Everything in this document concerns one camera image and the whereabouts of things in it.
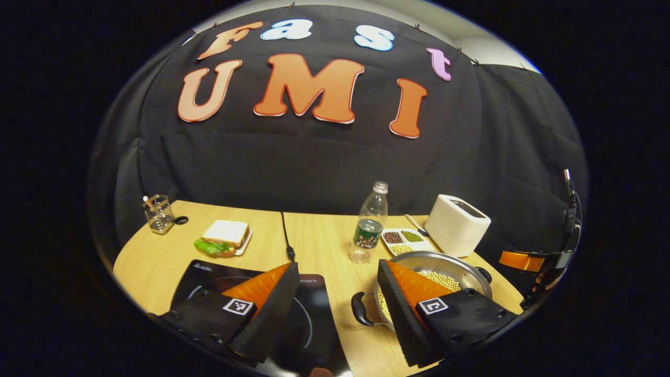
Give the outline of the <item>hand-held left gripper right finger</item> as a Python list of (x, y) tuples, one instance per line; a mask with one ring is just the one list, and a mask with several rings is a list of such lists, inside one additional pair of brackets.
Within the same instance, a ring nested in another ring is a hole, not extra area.
[(454, 292), (390, 260), (379, 261), (377, 282), (409, 367), (469, 353), (517, 318), (476, 289)]

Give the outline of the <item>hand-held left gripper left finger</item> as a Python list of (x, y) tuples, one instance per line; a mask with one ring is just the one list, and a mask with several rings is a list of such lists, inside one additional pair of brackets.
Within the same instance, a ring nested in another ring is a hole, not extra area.
[(274, 349), (299, 284), (295, 262), (266, 272), (191, 262), (170, 308), (149, 317), (199, 351), (255, 367)]

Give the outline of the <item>black induction cooktop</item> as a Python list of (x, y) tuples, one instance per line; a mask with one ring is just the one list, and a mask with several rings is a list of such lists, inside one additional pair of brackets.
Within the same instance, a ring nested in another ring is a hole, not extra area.
[[(259, 274), (192, 260), (175, 289), (170, 309), (202, 291), (222, 293)], [(266, 361), (244, 369), (269, 377), (308, 377), (314, 368), (325, 368), (333, 377), (354, 377), (338, 337), (323, 276), (300, 274), (300, 285), (280, 330)]]

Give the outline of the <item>steel pot with black handles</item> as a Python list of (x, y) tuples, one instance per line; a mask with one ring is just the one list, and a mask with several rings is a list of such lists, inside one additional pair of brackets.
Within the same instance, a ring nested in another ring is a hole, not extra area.
[[(411, 251), (409, 253), (394, 256), (392, 262), (407, 267), (416, 273), (421, 271), (434, 271), (445, 276), (450, 276), (459, 282), (461, 290), (474, 289), (488, 298), (493, 298), (490, 284), (492, 282), (491, 274), (484, 268), (474, 267), (459, 258), (448, 256), (444, 253), (437, 253), (435, 251)], [(390, 324), (381, 313), (379, 304), (377, 302), (377, 289), (380, 288), (378, 284), (374, 285), (372, 293), (359, 292), (354, 294), (351, 299), (352, 313), (356, 321), (364, 326), (383, 325), (394, 331), (394, 325)], [(376, 310), (381, 318), (380, 322), (375, 322), (367, 317), (366, 306), (362, 302), (364, 296), (371, 295), (376, 300)]]

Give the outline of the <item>soybeans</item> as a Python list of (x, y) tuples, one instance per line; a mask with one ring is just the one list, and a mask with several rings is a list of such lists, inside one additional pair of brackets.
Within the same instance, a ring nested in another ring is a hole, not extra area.
[[(441, 273), (434, 272), (434, 271), (421, 271), (421, 272), (419, 272), (419, 274), (421, 276), (425, 276), (427, 279), (430, 279), (431, 281), (445, 287), (446, 289), (448, 289), (450, 291), (457, 292), (457, 291), (460, 291), (462, 289), (459, 282), (456, 281), (455, 279), (453, 279), (450, 276), (445, 276)], [(393, 324), (392, 317), (390, 316), (390, 312), (388, 310), (388, 306), (387, 306), (387, 303), (385, 301), (385, 298), (384, 298), (384, 295), (383, 295), (381, 289), (378, 288), (376, 290), (376, 293), (377, 293), (377, 296), (378, 296), (378, 298), (376, 300), (379, 304), (379, 308), (381, 309), (381, 313), (383, 314), (385, 319), (387, 319), (388, 322), (392, 325)]]

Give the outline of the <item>white toaster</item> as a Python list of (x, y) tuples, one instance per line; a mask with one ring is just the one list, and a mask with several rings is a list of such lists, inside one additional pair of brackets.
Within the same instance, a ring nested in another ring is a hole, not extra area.
[(443, 253), (469, 257), (491, 225), (491, 218), (461, 198), (438, 195), (425, 230)]

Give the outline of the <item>white divided dish of beans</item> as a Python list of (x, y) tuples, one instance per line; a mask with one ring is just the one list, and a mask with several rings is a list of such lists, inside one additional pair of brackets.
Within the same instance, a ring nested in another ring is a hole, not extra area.
[(393, 256), (411, 251), (436, 251), (433, 244), (414, 229), (385, 229), (382, 231), (380, 241)]

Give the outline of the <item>small white plate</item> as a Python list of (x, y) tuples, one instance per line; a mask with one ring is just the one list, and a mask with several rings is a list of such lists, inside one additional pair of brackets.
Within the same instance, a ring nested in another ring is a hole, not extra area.
[(251, 227), (248, 227), (247, 233), (245, 234), (245, 237), (244, 237), (244, 240), (241, 243), (241, 246), (239, 248), (236, 248), (236, 251), (235, 251), (235, 254), (234, 254), (235, 256), (241, 256), (241, 255), (244, 254), (252, 236), (253, 236), (253, 229)]

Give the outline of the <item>sandwich with lettuce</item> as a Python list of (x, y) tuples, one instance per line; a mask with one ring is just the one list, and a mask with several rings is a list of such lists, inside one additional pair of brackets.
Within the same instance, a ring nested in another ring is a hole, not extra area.
[(249, 224), (237, 220), (216, 220), (194, 241), (194, 248), (212, 258), (231, 258), (241, 246)]

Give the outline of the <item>slim grey utensil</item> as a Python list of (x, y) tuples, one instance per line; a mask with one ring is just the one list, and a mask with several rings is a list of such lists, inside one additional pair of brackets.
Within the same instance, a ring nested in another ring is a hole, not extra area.
[(424, 236), (424, 237), (426, 237), (426, 238), (429, 237), (428, 232), (427, 232), (423, 227), (421, 227), (421, 226), (418, 224), (418, 222), (417, 222), (411, 215), (405, 213), (404, 216), (405, 216), (405, 217), (412, 223), (412, 225), (416, 228), (416, 230), (417, 230), (422, 236)]

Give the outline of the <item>clear plastic water bottle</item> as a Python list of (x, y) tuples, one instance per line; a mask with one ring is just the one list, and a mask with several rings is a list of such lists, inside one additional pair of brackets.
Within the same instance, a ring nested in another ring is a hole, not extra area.
[(387, 193), (387, 182), (376, 181), (371, 194), (362, 204), (349, 246), (349, 257), (356, 263), (370, 260), (370, 252), (382, 236), (388, 216)]

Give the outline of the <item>black backdrop cloth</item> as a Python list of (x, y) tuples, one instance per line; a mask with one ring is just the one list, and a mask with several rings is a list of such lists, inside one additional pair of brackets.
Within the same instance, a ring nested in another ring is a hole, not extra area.
[(476, 251), (556, 251), (571, 172), (593, 180), (563, 98), (505, 41), (335, 4), (225, 15), (157, 50), (94, 142), (88, 216), (103, 260), (144, 225), (142, 195), (357, 215), (373, 182), (391, 215), (438, 195), (491, 218)]

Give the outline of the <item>row of cloth clips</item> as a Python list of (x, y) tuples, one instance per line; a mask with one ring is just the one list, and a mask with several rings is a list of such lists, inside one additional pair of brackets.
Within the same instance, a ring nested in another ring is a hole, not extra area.
[(459, 48), (467, 57), (481, 65), (514, 66), (540, 72), (529, 58), (503, 38), (459, 12), (438, 5), (437, 0), (249, 0), (218, 12), (193, 29), (195, 32), (201, 32), (215, 24), (242, 15), (289, 6), (291, 3), (297, 6), (330, 5), (366, 10), (395, 19), (409, 25), (410, 28), (418, 28), (448, 45)]

